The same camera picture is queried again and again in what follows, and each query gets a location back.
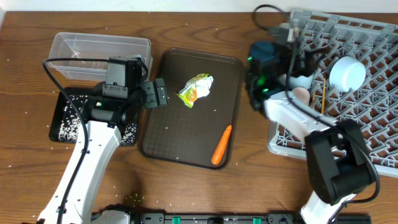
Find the light blue cup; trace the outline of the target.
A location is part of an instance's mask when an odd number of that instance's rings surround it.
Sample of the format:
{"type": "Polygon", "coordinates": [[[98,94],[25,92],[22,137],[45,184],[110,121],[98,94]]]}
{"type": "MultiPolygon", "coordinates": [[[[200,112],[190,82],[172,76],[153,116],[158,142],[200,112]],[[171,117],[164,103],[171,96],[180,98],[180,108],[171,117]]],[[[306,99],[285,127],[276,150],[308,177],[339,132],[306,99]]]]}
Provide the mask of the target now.
{"type": "Polygon", "coordinates": [[[309,77],[306,76],[290,77],[289,87],[291,89],[301,87],[308,90],[312,85],[312,81],[313,81],[313,75],[310,75],[309,77]]]}

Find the pink cup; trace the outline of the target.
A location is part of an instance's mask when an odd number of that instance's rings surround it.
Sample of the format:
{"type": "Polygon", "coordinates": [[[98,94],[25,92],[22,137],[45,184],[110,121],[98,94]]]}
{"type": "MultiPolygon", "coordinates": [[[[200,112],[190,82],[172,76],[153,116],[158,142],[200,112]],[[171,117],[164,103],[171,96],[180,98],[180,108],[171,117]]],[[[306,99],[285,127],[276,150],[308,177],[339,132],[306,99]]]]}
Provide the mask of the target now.
{"type": "Polygon", "coordinates": [[[303,87],[296,87],[292,90],[294,96],[305,105],[309,105],[310,93],[303,87]]]}

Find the light blue rice bowl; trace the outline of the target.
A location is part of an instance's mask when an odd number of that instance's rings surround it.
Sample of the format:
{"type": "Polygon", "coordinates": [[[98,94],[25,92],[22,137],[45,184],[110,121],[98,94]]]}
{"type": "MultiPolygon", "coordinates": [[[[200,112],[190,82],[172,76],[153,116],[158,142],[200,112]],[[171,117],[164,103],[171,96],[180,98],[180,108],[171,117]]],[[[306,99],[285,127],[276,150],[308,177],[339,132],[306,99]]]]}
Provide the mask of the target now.
{"type": "Polygon", "coordinates": [[[331,69],[329,83],[339,92],[358,90],[366,78],[365,66],[353,57],[339,59],[331,69]]]}

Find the wooden chopstick diagonal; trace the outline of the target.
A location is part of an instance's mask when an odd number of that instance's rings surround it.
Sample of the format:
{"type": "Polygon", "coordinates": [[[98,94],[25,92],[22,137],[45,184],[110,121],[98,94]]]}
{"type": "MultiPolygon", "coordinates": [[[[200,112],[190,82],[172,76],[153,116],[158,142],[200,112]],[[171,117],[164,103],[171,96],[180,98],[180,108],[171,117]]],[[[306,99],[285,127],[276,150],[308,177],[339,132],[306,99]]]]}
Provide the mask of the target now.
{"type": "Polygon", "coordinates": [[[323,79],[321,114],[325,114],[326,78],[323,79]]]}

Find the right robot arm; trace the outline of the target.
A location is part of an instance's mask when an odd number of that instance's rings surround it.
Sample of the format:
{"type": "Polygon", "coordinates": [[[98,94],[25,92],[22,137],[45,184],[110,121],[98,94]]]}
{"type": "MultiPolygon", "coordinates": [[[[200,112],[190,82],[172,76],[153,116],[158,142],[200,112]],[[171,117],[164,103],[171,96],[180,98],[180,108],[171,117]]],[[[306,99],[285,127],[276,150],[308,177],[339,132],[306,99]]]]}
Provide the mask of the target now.
{"type": "Polygon", "coordinates": [[[374,200],[380,191],[378,172],[371,162],[356,121],[337,121],[302,103],[279,77],[304,77],[325,57],[324,48],[299,54],[296,45],[268,41],[250,46],[246,89],[252,107],[279,123],[305,145],[313,192],[300,210],[299,223],[369,223],[360,217],[341,218],[349,204],[374,200]]]}

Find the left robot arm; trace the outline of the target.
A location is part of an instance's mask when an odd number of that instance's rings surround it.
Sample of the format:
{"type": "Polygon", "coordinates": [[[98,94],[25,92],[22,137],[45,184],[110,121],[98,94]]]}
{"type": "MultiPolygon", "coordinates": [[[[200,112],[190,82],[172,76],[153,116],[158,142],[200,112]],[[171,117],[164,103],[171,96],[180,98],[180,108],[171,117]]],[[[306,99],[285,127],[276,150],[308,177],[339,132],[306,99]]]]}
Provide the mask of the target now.
{"type": "Polygon", "coordinates": [[[94,202],[111,156],[121,143],[123,113],[167,104],[163,79],[145,82],[126,99],[91,96],[78,112],[78,137],[62,179],[38,223],[91,223],[94,202]]]}

